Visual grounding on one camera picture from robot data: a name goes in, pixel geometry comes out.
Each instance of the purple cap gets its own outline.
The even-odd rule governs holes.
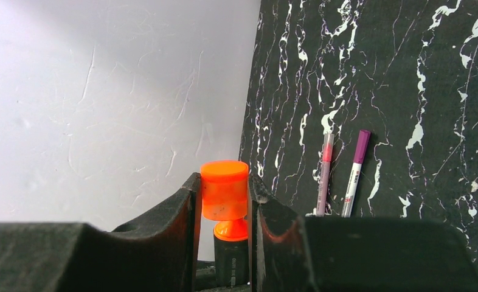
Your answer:
[[[357,147],[355,148],[355,155],[353,156],[353,162],[362,164],[364,155],[366,154],[366,147],[368,147],[368,141],[370,140],[370,131],[359,131],[359,138],[357,139]]]

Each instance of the white wall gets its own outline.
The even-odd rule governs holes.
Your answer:
[[[0,0],[0,221],[110,230],[237,159],[259,3]]]

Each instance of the pen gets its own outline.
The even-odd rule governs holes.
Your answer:
[[[316,216],[325,215],[325,206],[327,205],[328,175],[330,173],[330,161],[332,160],[333,144],[334,134],[325,134],[323,158],[321,161],[320,183],[318,187],[318,202],[316,204]]]
[[[359,181],[359,174],[361,172],[362,162],[366,154],[366,147],[370,139],[370,131],[359,131],[357,139],[357,147],[355,148],[355,155],[353,157],[352,171],[350,172],[350,179],[348,180],[347,194],[345,195],[345,203],[343,204],[343,211],[341,217],[350,217],[352,214],[353,199]]]

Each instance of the orange cap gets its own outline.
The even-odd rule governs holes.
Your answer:
[[[229,221],[248,212],[248,165],[241,161],[215,161],[201,166],[203,216]]]
[[[214,235],[227,242],[240,242],[248,239],[248,222],[243,218],[219,222],[214,227]]]

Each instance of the black cylinder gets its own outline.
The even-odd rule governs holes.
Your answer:
[[[214,257],[218,287],[233,287],[248,283],[248,239],[227,242],[214,235]]]

